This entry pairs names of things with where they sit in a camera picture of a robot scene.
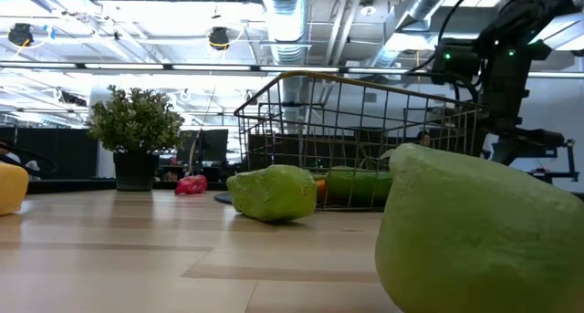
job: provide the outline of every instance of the orange vegetable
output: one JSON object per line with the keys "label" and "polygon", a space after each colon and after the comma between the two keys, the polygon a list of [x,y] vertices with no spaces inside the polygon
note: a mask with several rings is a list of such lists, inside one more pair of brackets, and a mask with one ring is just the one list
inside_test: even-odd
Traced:
{"label": "orange vegetable", "polygon": [[317,181],[317,188],[318,188],[318,200],[324,201],[325,196],[327,195],[327,181],[325,180],[318,180]]}

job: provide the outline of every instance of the potted plant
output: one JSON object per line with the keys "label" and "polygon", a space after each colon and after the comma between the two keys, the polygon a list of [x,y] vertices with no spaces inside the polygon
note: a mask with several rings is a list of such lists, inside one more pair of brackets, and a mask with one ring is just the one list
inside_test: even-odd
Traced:
{"label": "potted plant", "polygon": [[150,191],[159,153],[181,146],[183,119],[163,93],[109,86],[110,99],[91,107],[89,135],[113,151],[118,191]]}

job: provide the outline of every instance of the cucumber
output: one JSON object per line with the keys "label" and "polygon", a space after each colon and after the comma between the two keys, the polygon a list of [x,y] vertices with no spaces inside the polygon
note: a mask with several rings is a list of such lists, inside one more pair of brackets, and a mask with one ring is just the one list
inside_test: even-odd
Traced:
{"label": "cucumber", "polygon": [[382,207],[390,194],[390,172],[376,172],[352,167],[333,167],[327,172],[328,201],[349,203],[350,207]]}

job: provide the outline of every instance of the yellow bell pepper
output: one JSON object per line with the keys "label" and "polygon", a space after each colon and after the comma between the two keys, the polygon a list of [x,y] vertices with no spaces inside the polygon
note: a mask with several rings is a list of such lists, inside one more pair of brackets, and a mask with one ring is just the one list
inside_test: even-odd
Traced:
{"label": "yellow bell pepper", "polygon": [[20,210],[28,187],[28,173],[18,166],[0,163],[0,215]]}

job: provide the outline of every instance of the ductwork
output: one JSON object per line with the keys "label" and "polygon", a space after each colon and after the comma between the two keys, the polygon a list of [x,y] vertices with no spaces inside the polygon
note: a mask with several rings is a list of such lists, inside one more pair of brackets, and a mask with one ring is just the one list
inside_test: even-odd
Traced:
{"label": "ductwork", "polygon": [[[263,0],[267,11],[267,33],[275,42],[304,41],[307,36],[308,0]],[[295,46],[271,47],[274,63],[277,65],[306,64],[307,48]],[[308,79],[305,77],[286,78],[280,82],[282,103],[303,104],[308,102]],[[282,108],[284,120],[304,121],[306,107]],[[295,124],[287,124],[287,133],[299,131]]]}
{"label": "ductwork", "polygon": [[397,57],[402,52],[401,47],[397,47],[394,42],[391,41],[391,35],[404,26],[411,25],[416,22],[424,22],[428,20],[434,12],[442,5],[444,0],[409,0],[407,8],[401,11],[398,8],[393,8],[390,15],[388,16],[390,35],[386,36],[387,42],[385,45],[375,54],[374,58],[370,62],[370,67],[375,68],[389,68]]}

